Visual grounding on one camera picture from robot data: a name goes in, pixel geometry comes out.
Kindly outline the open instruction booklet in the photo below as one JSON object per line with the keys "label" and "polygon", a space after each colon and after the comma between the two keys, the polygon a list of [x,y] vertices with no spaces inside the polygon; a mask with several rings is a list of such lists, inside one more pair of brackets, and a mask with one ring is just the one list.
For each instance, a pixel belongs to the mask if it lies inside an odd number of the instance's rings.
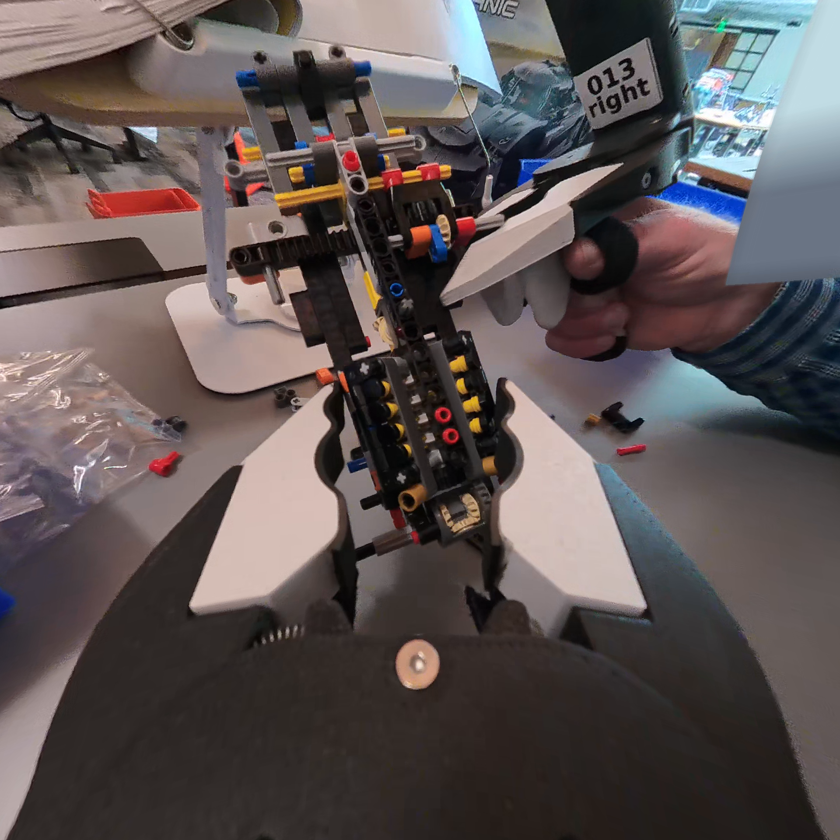
{"label": "open instruction booklet", "polygon": [[1,79],[102,56],[161,35],[178,49],[195,43],[198,18],[271,35],[295,35],[299,1],[2,1]]}

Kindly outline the person's right hand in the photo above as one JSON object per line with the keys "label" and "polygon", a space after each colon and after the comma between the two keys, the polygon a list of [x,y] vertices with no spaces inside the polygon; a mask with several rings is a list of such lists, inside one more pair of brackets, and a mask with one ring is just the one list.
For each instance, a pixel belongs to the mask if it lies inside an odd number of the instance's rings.
{"label": "person's right hand", "polygon": [[563,319],[545,336],[575,359],[629,350],[706,353],[729,342],[770,306],[781,283],[728,286],[739,228],[693,208],[644,197],[616,218],[638,243],[637,263],[621,287],[598,296],[572,292]]}

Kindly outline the multicoloured lego technic assembly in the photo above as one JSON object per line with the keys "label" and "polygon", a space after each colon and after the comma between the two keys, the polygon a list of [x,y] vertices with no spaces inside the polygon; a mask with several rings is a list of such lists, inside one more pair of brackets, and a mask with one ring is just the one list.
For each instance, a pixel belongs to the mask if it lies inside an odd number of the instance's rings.
{"label": "multicoloured lego technic assembly", "polygon": [[494,399],[468,331],[439,299],[479,225],[425,140],[385,126],[371,64],[342,47],[236,72],[257,150],[226,165],[275,192],[280,231],[232,248],[239,277],[289,302],[305,344],[327,347],[376,501],[415,542],[478,548],[496,474]]}

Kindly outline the orange plastic bin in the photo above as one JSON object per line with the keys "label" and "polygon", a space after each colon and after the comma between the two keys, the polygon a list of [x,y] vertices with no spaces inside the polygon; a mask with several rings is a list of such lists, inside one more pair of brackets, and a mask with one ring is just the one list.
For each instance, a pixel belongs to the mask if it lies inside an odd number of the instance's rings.
{"label": "orange plastic bin", "polygon": [[127,192],[87,190],[86,207],[96,219],[144,217],[201,210],[199,202],[180,187]]}

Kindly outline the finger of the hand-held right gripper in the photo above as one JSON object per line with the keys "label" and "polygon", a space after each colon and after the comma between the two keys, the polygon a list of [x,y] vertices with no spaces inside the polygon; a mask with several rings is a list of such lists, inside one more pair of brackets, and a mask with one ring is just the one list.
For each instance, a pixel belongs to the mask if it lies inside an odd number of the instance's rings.
{"label": "finger of the hand-held right gripper", "polygon": [[483,224],[525,224],[567,214],[571,203],[620,172],[624,163],[608,164],[557,182],[531,179],[482,213]]}
{"label": "finger of the hand-held right gripper", "polygon": [[529,268],[573,239],[572,206],[538,203],[471,243],[439,300],[447,307],[452,306]]}

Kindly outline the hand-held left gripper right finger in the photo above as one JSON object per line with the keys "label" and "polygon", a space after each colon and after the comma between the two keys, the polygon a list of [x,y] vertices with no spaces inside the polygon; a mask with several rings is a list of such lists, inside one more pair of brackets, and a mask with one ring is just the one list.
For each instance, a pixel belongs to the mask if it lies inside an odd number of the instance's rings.
{"label": "hand-held left gripper right finger", "polygon": [[543,634],[574,609],[639,618],[647,603],[594,459],[511,380],[497,384],[500,485],[490,585],[523,603]]}

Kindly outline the clear bag of lego pieces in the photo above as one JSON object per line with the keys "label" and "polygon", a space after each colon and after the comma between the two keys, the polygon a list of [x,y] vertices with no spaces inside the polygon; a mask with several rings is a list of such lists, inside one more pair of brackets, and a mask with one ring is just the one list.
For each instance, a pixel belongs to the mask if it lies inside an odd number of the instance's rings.
{"label": "clear bag of lego pieces", "polygon": [[1,359],[1,568],[68,530],[181,443],[88,349]]}

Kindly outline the person's right forearm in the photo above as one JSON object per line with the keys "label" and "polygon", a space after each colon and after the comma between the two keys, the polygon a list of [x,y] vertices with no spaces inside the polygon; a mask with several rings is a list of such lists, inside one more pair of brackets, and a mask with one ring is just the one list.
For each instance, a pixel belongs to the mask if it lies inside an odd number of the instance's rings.
{"label": "person's right forearm", "polygon": [[839,439],[839,279],[784,283],[766,311],[722,346],[679,361]]}

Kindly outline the dark framed window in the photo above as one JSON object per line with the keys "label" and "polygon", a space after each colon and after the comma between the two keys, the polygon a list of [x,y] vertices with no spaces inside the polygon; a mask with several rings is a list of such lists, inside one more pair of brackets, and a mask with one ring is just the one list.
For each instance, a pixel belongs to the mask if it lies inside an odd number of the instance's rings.
{"label": "dark framed window", "polygon": [[728,76],[730,90],[743,93],[779,31],[767,28],[727,28],[713,66]]}

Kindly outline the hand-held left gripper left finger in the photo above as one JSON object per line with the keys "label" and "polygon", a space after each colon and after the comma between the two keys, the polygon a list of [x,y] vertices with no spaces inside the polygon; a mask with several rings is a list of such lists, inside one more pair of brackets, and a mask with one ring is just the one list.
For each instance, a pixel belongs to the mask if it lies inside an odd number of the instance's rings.
{"label": "hand-held left gripper left finger", "polygon": [[241,464],[190,601],[197,615],[251,606],[303,624],[334,600],[354,622],[358,570],[346,501],[340,387],[324,387]]}

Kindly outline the white book stand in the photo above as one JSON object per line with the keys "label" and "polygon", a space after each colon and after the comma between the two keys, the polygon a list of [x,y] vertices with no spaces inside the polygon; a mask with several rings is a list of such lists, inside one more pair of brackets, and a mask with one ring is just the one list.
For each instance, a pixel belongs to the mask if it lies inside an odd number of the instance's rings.
{"label": "white book stand", "polygon": [[242,238],[226,238],[224,184],[245,197],[337,182],[338,195],[308,208],[330,230],[345,227],[348,149],[372,152],[373,175],[410,165],[424,142],[388,138],[395,127],[459,122],[497,73],[471,2],[132,2],[157,32],[129,51],[129,74],[166,102],[209,100],[245,116],[194,119],[202,185],[206,277],[165,304],[197,380],[212,392],[254,392],[329,364],[308,347],[292,305],[308,314],[297,268],[257,268],[258,284],[233,279],[229,250],[277,244],[306,228],[298,210],[270,201]]}

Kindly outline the wooden workbench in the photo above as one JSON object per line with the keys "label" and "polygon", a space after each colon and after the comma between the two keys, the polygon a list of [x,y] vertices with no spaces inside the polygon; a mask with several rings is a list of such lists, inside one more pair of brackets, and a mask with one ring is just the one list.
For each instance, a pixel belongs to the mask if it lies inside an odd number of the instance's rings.
{"label": "wooden workbench", "polygon": [[696,112],[694,142],[683,179],[746,196],[760,163],[775,109],[739,112],[704,108]]}

